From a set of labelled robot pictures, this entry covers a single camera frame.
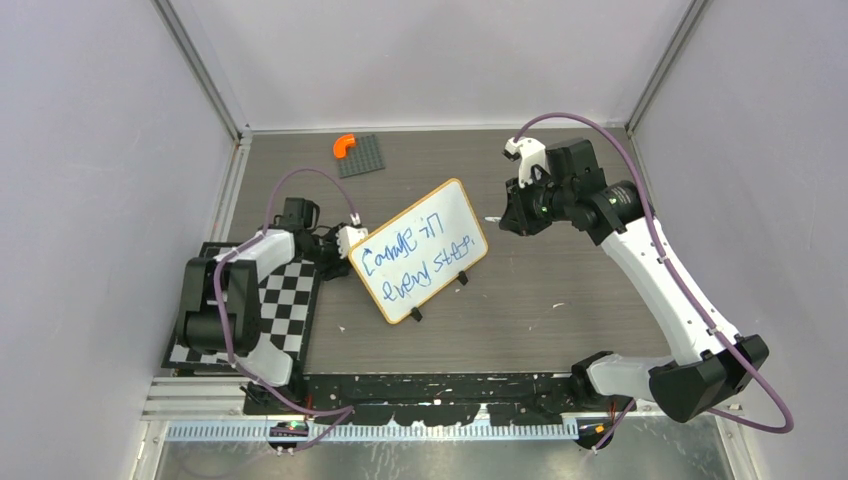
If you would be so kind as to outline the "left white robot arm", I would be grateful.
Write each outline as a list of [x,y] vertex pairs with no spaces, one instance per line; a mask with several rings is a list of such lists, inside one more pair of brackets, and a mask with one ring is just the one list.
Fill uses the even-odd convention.
[[260,284],[296,260],[312,263],[324,280],[345,276],[351,247],[367,234],[356,211],[326,233],[320,233],[319,219],[315,202],[289,197],[249,240],[214,257],[192,258],[184,270],[176,344],[202,355],[222,354],[244,376],[269,384],[268,400],[284,414],[305,405],[307,389],[292,377],[294,359],[260,338]]

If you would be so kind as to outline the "yellow framed whiteboard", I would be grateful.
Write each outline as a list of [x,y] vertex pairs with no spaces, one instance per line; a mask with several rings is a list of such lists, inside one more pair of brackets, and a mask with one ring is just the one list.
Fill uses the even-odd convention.
[[348,260],[384,320],[395,325],[421,319],[422,306],[488,251],[464,185],[451,178],[358,241]]

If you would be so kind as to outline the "black white checkerboard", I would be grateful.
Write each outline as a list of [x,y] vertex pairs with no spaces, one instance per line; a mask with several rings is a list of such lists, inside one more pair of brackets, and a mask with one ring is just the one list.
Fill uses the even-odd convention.
[[[215,257],[233,243],[205,242],[185,264],[179,308],[164,354],[163,368],[232,373],[214,292]],[[251,345],[274,347],[291,357],[294,369],[305,366],[321,280],[314,264],[294,260],[238,293],[229,310],[232,346],[237,354]]]

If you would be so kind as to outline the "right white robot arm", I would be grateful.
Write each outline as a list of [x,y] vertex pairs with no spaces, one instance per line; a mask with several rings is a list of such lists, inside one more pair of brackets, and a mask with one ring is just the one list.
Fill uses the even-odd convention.
[[656,403],[685,423],[742,392],[769,356],[758,335],[743,336],[696,286],[682,290],[667,269],[674,253],[658,219],[648,219],[637,186],[609,184],[593,145],[582,138],[551,147],[509,139],[504,155],[519,164],[505,183],[500,229],[536,235],[565,221],[589,235],[623,271],[660,327],[666,357],[598,352],[571,367],[571,397],[596,410],[612,396]]

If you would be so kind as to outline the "metal wire whiteboard stand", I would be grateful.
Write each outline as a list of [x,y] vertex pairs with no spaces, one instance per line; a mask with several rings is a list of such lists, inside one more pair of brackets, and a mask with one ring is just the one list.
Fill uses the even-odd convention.
[[428,298],[424,303],[419,306],[412,307],[409,311],[409,317],[412,318],[415,322],[421,322],[425,314],[428,312],[428,307],[425,308],[425,312],[421,311],[421,307],[423,307],[427,303],[431,303],[433,300],[437,302],[442,302],[446,295],[450,292],[455,292],[456,290],[461,290],[463,287],[467,286],[470,279],[468,276],[468,272],[466,270],[460,270],[458,274],[448,282],[445,287],[442,287],[437,292],[435,292],[430,298]]

